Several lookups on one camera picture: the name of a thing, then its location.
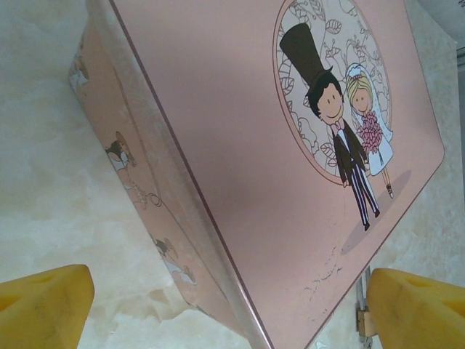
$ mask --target cartoon bride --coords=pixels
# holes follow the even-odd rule
[[[360,127],[357,134],[363,141],[368,154],[368,165],[372,176],[382,174],[387,192],[394,198],[391,180],[387,172],[387,164],[392,159],[392,131],[388,129],[381,114],[378,94],[371,81],[370,74],[360,64],[354,63],[347,69],[347,96],[352,115]]]

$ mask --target marble floor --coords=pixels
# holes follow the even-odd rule
[[[372,267],[465,286],[456,45],[406,3],[445,158]],[[250,348],[183,302],[68,87],[85,20],[81,0],[0,1],[0,282],[88,265],[96,294],[80,348]],[[354,309],[350,290],[311,348],[361,348]]]

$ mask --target cartoon couple illustration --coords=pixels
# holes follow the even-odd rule
[[[118,173],[124,188],[126,190],[136,191],[137,201],[133,202],[133,204],[140,204],[142,209],[147,209],[147,205],[150,200],[156,207],[160,207],[161,200],[157,195],[153,193],[146,193],[140,186],[131,180],[129,175],[129,165],[131,165],[131,167],[136,167],[137,161],[132,155],[124,136],[117,131],[115,137],[116,140],[105,149],[105,152],[107,153],[113,168]],[[176,260],[179,256],[170,240],[167,238],[165,238],[164,241],[156,240],[155,245],[157,246],[163,261],[171,274],[178,273],[184,282],[192,285],[197,284],[191,269],[187,266],[181,268],[177,264]]]
[[[383,121],[378,96],[369,78],[369,73],[360,64],[347,69],[346,85],[352,114],[360,127],[356,131],[363,144],[342,118],[344,94],[341,84],[321,63],[315,42],[307,24],[302,23],[289,29],[280,42],[280,48],[309,86],[306,97],[312,112],[332,131],[334,152],[342,185],[349,186],[355,196],[365,231],[370,228],[367,204],[375,217],[380,214],[366,172],[371,175],[382,173],[386,189],[394,197],[386,165],[392,158],[392,139]]]

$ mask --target top hat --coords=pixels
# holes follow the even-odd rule
[[[300,76],[307,82],[309,91],[312,91],[316,81],[327,71],[318,55],[315,41],[307,24],[301,23],[289,29],[279,43],[284,54],[296,67]]]

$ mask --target yellow sponge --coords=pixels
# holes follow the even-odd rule
[[[0,284],[0,348],[75,349],[93,299],[85,265]]]
[[[376,269],[368,307],[383,349],[465,348],[465,289]]]

